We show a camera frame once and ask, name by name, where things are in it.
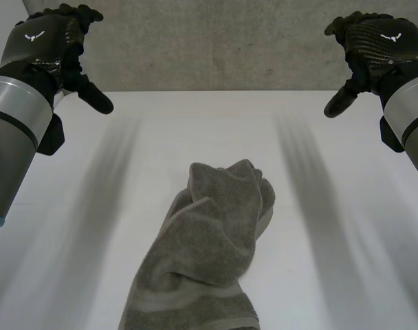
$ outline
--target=white surface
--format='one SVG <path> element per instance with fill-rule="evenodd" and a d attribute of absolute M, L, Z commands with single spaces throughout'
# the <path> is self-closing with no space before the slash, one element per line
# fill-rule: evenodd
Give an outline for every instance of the white surface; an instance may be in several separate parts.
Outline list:
<path fill-rule="evenodd" d="M 28 16 L 21 0 L 0 0 L 0 62 L 10 31 Z"/>
<path fill-rule="evenodd" d="M 77 99 L 0 231 L 0 330 L 117 329 L 131 281 L 193 162 L 243 158 L 276 191 L 241 279 L 262 329 L 418 330 L 418 174 L 380 140 L 380 102 L 327 119 L 331 92 Z"/>

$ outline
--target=silver cylinder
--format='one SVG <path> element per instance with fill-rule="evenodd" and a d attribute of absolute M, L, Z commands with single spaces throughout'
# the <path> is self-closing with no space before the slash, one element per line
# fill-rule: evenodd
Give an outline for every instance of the silver cylinder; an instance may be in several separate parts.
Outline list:
<path fill-rule="evenodd" d="M 418 78 L 408 82 L 391 96 L 385 106 L 384 116 L 403 144 L 405 130 L 418 118 Z"/>
<path fill-rule="evenodd" d="M 0 76 L 0 112 L 24 124 L 38 144 L 52 119 L 49 102 L 33 87 L 17 79 Z"/>

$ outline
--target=gray towel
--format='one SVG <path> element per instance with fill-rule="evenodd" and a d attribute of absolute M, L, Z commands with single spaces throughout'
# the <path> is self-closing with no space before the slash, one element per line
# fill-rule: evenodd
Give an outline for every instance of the gray towel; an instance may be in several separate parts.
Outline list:
<path fill-rule="evenodd" d="M 272 218 L 275 196 L 248 160 L 192 164 L 131 286 L 119 330 L 255 330 L 238 278 Z"/>

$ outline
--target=glove logo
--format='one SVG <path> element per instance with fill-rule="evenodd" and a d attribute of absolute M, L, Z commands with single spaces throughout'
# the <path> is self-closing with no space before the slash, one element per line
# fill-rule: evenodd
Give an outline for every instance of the glove logo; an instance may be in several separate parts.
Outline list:
<path fill-rule="evenodd" d="M 392 40 L 395 43 L 397 42 L 397 40 L 399 40 L 399 38 L 402 36 L 401 33 L 399 33 L 398 36 L 385 36 L 384 34 L 380 34 L 380 36 L 383 36 L 384 38 L 388 39 L 388 40 Z"/>
<path fill-rule="evenodd" d="M 30 42 L 32 42 L 33 40 L 35 40 L 36 38 L 38 38 L 39 36 L 42 36 L 44 34 L 45 31 L 42 31 L 40 34 L 38 34 L 37 36 L 28 36 L 27 34 L 24 34 L 24 36 L 26 37 L 26 39 L 29 39 Z"/>

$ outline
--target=robotic hand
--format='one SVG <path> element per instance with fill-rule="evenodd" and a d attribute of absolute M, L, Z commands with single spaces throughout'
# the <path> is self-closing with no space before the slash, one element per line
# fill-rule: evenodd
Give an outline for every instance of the robotic hand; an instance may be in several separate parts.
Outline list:
<path fill-rule="evenodd" d="M 89 26 L 104 17 L 87 5 L 73 8 L 62 4 L 46 9 L 17 23 L 9 35 L 1 65 L 20 62 L 47 72 L 54 91 L 77 91 L 85 102 L 101 113 L 111 113 L 113 104 L 86 75 L 81 75 L 79 56 L 84 52 L 84 36 Z"/>
<path fill-rule="evenodd" d="M 62 4 L 19 22 L 9 35 L 0 68 L 0 227 L 35 153 L 53 155 L 65 141 L 54 96 L 77 91 L 97 111 L 113 111 L 79 63 L 90 24 L 101 20 L 86 5 Z"/>
<path fill-rule="evenodd" d="M 380 96 L 382 141 L 396 152 L 406 151 L 418 170 L 417 26 L 387 14 L 355 12 L 336 18 L 325 34 L 335 35 L 353 72 L 325 107 L 325 115 L 340 115 L 359 93 Z"/>

